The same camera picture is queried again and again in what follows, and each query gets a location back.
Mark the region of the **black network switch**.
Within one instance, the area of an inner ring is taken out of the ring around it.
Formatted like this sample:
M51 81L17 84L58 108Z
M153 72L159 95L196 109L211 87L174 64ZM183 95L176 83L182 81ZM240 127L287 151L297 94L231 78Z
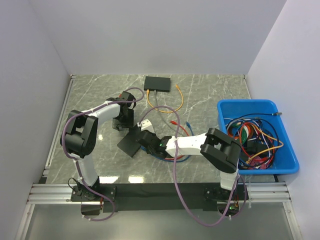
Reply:
M144 90L169 93L171 90L171 79L169 77L146 76Z
M117 147L129 157L133 157L141 148L141 144L137 142L137 138L141 129L136 125L129 129L128 133L117 144Z

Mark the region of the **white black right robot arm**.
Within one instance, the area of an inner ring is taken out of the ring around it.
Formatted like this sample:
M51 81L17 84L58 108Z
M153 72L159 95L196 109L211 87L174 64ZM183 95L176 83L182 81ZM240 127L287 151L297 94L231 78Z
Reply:
M149 130L143 130L136 141L148 154L163 159L179 156L205 157L220 172L220 195L226 200L237 195L238 188L234 182L238 176L241 144L217 128L210 128L200 135L163 138L158 138Z

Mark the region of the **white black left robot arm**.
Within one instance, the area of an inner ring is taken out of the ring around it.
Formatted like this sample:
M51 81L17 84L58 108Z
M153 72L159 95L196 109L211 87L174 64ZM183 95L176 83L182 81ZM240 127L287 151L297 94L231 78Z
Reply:
M103 104L90 110L72 110L69 113L60 144L66 156L73 160L77 170L77 187L74 189L76 195L89 201L100 197L100 179L92 158L98 127L112 120L112 128L117 131L132 128L136 102L134 95L123 91L119 97L108 98Z

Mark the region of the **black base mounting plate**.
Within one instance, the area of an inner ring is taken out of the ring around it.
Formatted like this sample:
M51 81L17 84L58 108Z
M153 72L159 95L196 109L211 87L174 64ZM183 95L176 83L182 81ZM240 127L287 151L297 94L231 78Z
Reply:
M218 203L227 203L229 190L213 183L179 183L182 197L188 208L193 210L217 211ZM104 213L111 213L111 202L101 198L87 199L77 195L72 188L70 201L73 203L97 203ZM115 203L116 211L182 210L184 207L173 183L101 183L98 193Z

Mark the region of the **aluminium frame rail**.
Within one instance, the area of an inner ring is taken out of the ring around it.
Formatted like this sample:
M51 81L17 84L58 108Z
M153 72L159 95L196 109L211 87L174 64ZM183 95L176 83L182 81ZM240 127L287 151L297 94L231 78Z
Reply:
M181 183L180 192L185 200L192 197L227 201L229 190L220 188L218 183ZM177 199L178 194L172 183L112 183L101 187L103 195L113 201L120 198L135 199ZM236 200L252 203L290 202L287 185L283 182L254 182L244 187L239 183L233 193ZM85 196L75 184L34 184L31 187L27 204L97 204L99 196Z

